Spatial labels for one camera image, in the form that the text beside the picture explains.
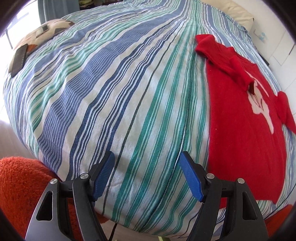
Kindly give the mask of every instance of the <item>metal screw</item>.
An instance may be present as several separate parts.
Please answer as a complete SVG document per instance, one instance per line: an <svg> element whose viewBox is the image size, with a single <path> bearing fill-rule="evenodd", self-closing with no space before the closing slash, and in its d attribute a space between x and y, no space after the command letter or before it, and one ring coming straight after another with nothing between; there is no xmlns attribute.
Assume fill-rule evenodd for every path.
<svg viewBox="0 0 296 241"><path fill-rule="evenodd" d="M87 173L82 173L81 175L80 175L80 178L81 179L86 179L86 178L88 178L88 174Z"/></svg>
<svg viewBox="0 0 296 241"><path fill-rule="evenodd" d="M57 183L57 179L56 178L50 180L50 184L56 184L56 183Z"/></svg>
<svg viewBox="0 0 296 241"><path fill-rule="evenodd" d="M214 177L215 177L215 175L212 174L212 173L208 173L208 174L207 174L207 178L208 178L208 179L213 179Z"/></svg>
<svg viewBox="0 0 296 241"><path fill-rule="evenodd" d="M244 179L242 179L242 178L238 178L237 181L238 181L238 183L240 183L240 184L244 184Z"/></svg>

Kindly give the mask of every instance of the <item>red sweater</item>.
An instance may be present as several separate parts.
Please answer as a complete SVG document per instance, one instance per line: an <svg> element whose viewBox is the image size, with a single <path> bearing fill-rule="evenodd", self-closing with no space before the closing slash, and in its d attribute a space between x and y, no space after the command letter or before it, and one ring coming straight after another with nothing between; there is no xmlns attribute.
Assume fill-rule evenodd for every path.
<svg viewBox="0 0 296 241"><path fill-rule="evenodd" d="M209 34L197 35L196 52L207 58L210 92L208 172L220 179L241 177L256 200L276 203L283 188L285 124L296 133L284 92L274 95L256 64Z"/></svg>

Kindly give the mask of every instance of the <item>blue curtain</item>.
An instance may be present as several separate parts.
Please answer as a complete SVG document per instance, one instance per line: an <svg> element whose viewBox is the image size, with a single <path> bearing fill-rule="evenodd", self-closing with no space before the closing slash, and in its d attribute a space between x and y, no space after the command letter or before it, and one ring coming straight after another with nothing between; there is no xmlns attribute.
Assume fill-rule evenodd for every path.
<svg viewBox="0 0 296 241"><path fill-rule="evenodd" d="M79 10L78 0L38 0L41 24Z"/></svg>

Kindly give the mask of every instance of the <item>orange plush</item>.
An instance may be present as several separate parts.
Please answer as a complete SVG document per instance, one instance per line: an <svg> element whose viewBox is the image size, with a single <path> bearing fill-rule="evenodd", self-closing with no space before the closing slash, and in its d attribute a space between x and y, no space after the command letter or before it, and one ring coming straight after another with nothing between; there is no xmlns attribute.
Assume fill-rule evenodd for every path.
<svg viewBox="0 0 296 241"><path fill-rule="evenodd" d="M25 237L34 209L48 182L58 178L38 160L8 157L0 160L0 208L8 220ZM74 237L82 240L74 203L69 203ZM108 219L97 214L100 223Z"/></svg>

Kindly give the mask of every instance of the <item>bed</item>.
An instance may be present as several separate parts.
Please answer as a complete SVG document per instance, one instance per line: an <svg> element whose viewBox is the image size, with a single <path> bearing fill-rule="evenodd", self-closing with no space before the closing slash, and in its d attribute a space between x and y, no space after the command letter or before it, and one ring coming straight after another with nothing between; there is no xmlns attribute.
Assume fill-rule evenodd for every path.
<svg viewBox="0 0 296 241"><path fill-rule="evenodd" d="M95 209L132 230L185 238L201 204L177 163L182 150L207 167L209 91L195 35L212 34L257 63L280 86L248 31L200 2L137 0L79 11L75 24L42 45L14 77L4 99L25 146L62 180L76 178L106 150L115 167ZM285 207L293 190L295 135L283 126L287 163L276 204L259 200L264 218ZM213 239L221 232L220 209Z"/></svg>

